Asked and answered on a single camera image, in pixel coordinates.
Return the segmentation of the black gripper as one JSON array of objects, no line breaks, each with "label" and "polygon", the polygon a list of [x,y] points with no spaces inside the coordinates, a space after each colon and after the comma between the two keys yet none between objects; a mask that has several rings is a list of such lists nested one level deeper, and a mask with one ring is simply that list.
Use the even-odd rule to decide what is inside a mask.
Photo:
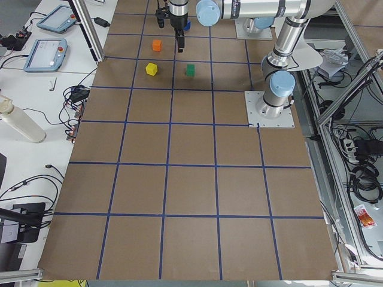
[{"label": "black gripper", "polygon": [[185,37],[183,29],[187,25],[189,12],[188,0],[170,0],[169,13],[171,17],[171,25],[175,28],[175,39],[177,42],[177,49],[182,53],[185,47]]}]

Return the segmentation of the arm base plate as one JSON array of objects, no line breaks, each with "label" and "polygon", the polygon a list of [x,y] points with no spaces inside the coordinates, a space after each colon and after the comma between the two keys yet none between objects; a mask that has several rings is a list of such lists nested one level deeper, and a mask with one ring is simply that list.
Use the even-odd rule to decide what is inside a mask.
[{"label": "arm base plate", "polygon": [[243,18],[235,20],[237,39],[255,39],[271,41],[273,39],[271,26],[274,17]]},{"label": "arm base plate", "polygon": [[245,104],[249,127],[271,129],[295,128],[288,100],[280,107],[271,107],[264,101],[264,91],[245,91]]}]

